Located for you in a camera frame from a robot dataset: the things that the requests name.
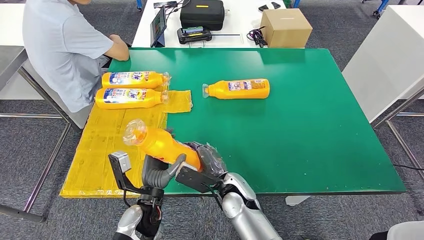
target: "cardboard box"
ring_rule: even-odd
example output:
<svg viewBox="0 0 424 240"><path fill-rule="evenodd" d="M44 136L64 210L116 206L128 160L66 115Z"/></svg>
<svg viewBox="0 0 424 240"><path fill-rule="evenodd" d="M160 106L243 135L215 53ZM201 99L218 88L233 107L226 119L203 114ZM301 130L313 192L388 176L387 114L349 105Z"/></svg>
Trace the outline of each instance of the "cardboard box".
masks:
<svg viewBox="0 0 424 240"><path fill-rule="evenodd" d="M260 26L269 48L304 48L312 32L299 8L264 10Z"/></svg>

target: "black cable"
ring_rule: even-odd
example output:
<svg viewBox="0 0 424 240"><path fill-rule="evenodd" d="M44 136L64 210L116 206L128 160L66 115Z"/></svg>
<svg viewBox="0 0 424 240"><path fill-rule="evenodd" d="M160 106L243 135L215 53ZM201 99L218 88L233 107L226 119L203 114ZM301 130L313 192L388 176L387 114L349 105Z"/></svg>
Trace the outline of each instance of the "black cable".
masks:
<svg viewBox="0 0 424 240"><path fill-rule="evenodd" d="M407 168L407 169L413 169L413 170L419 170L419 171L424 171L424 168L418 168L418 167L412 167L412 166L406 166L406 165L393 164L393 166Z"/></svg>
<svg viewBox="0 0 424 240"><path fill-rule="evenodd" d="M180 10L180 9L184 8L185 6L187 6L187 4L189 4L191 0L187 0L187 2L186 2L186 3L184 3L184 4L183 4L182 6L180 6L179 8L175 9L175 8L176 8L179 4L181 4L181 2L183 2L183 1L184 1L184 0L179 1L179 2L176 4L176 6L174 6L174 7L171 9L171 12L166 14L166 20L167 20L167 21L168 21L168 18L170 17L170 15L171 15L172 13L178 12L178 10Z"/></svg>
<svg viewBox="0 0 424 240"><path fill-rule="evenodd" d="M268 45L267 41L265 41L264 36L262 35L261 29L265 28L262 26L257 29L251 30L247 35L247 39L254 41L255 45L259 45L259 47L263 48L265 45Z"/></svg>
<svg viewBox="0 0 424 240"><path fill-rule="evenodd" d="M123 202L125 203L125 205L127 205L129 208L131 207L131 205L127 202L127 190L123 191Z"/></svg>
<svg viewBox="0 0 424 240"><path fill-rule="evenodd" d="M208 184L202 183L203 186L206 186L210 192L212 193L213 197L215 198L216 203L218 204L219 208L222 210L223 206L221 205L220 200L218 199L217 193L209 186Z"/></svg>

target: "gray carpet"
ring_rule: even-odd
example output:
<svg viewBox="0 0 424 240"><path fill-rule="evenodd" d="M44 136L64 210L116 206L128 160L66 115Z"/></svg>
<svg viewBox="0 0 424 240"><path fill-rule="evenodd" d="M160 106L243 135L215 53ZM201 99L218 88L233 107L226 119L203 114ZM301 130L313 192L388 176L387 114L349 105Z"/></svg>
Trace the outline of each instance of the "gray carpet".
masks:
<svg viewBox="0 0 424 240"><path fill-rule="evenodd" d="M360 0L302 0L300 9L314 28L307 46L330 49L343 69L376 23L370 15L379 4L379 0L365 4ZM101 32L118 34L129 43L141 17L135 0L95 0L80 10ZM424 112L424 101L411 109ZM0 112L52 113L53 110L44 101L19 100L0 101ZM424 118L396 117L393 122L424 166ZM65 124L58 119L0 118L0 126L0 203L23 208ZM375 132L393 163L411 165L386 125ZM0 215L1 239L112 239L126 209L121 199L58 197L79 139L78 133L69 132L35 202L33 212L48 213L48 221L32 223ZM314 196L295 207L286 206L280 196L260 196L259 201L285 240L366 240L394 224L424 220L424 182L414 170L397 170L407 193ZM166 240L238 239L211 197L166 198L163 209Z"/></svg>

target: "black bag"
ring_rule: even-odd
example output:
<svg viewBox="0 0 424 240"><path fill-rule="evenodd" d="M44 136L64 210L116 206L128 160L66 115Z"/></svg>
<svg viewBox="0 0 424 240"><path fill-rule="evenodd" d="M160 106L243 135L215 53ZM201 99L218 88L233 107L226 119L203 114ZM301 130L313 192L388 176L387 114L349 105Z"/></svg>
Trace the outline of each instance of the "black bag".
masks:
<svg viewBox="0 0 424 240"><path fill-rule="evenodd" d="M225 10L222 1L185 0L183 6L179 16L182 28L204 27L211 31L223 28Z"/></svg>

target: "man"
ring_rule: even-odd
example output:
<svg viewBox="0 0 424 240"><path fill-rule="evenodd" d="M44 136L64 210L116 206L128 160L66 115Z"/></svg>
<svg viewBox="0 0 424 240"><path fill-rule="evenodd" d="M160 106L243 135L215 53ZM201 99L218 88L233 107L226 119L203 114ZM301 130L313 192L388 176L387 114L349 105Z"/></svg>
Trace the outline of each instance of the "man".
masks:
<svg viewBox="0 0 424 240"><path fill-rule="evenodd" d="M101 87L98 58L129 58L118 35L109 38L94 29L77 4L91 0L28 0L23 14L23 43L37 73L75 113L94 101Z"/></svg>

